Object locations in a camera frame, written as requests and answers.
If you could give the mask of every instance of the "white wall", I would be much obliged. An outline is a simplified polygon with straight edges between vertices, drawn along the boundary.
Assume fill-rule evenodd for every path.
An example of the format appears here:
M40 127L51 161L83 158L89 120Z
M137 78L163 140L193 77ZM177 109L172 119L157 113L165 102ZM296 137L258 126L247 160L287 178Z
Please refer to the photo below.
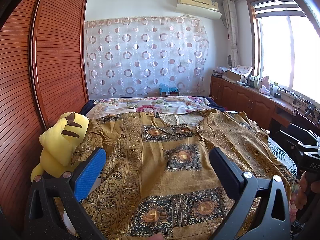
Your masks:
M238 18L238 53L240 65L252 65L252 36L247 0L235 2Z
M135 16L181 16L183 14L175 12L177 3L178 0L87 0L85 21ZM204 66L205 93L209 95L212 69L228 65L230 45L228 31L222 20L200 19L209 40L209 53Z

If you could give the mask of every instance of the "window frame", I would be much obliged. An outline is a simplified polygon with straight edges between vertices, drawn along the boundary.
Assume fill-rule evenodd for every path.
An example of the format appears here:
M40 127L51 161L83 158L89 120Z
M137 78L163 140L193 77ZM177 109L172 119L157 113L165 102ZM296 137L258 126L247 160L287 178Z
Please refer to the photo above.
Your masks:
M250 24L251 24L251 36L252 36L252 73L257 76L261 71L261 41L259 35L259 24L258 19L255 17L254 8L251 5L252 2L256 2L259 0L247 0Z
M263 39L263 31L262 31L262 18L256 18L255 17L255 11L253 5L251 3L256 2L259 0L247 0L248 10L249 10L249 16L250 16L250 24L251 24L251 36L252 36L252 74L254 76L261 76L263 73L263 45L261 43L261 40ZM293 50L291 52L291 62L292 62L292 68L290 73L290 84L289 87L283 86L280 84L281 87L284 87L290 91L295 92L296 95L302 96L306 100L312 102L318 109L320 108L320 102L315 101L314 99L309 98L308 96L293 90L293 78L294 78L294 41L293 41L293 34L292 34L292 26L291 26L291 20L290 17L287 16L289 29L290 29L290 38L291 38L291 49Z

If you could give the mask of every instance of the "wooden wardrobe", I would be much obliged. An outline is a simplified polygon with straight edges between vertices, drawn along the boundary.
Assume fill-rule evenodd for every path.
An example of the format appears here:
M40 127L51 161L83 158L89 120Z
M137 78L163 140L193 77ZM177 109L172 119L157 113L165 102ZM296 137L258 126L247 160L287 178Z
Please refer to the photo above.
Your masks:
M39 135L88 101L86 0L22 0L0 30L0 205L23 226Z

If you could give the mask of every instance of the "pikachu plush toy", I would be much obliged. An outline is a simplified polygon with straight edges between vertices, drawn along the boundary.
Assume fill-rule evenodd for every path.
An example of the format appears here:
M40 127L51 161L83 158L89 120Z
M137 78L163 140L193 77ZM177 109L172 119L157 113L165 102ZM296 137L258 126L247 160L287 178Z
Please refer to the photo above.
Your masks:
M83 141L89 119L77 113L65 113L57 123L39 137L43 147L40 163L31 173L31 181L45 171L58 178L65 171L73 171L77 164L71 165L71 157L76 147Z

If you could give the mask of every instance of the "sheer curtain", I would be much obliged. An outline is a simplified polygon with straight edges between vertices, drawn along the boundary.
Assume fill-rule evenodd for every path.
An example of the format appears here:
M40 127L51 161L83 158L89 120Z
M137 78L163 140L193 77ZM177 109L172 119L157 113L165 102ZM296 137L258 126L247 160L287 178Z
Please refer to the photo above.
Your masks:
M230 45L231 45L232 66L236 67L240 65L240 60L238 55L238 20L237 20L235 2L231 0L224 0L223 9L226 16L228 34L229 34Z
M159 84L201 95L209 41L191 17L133 17L85 23L90 99L158 95Z

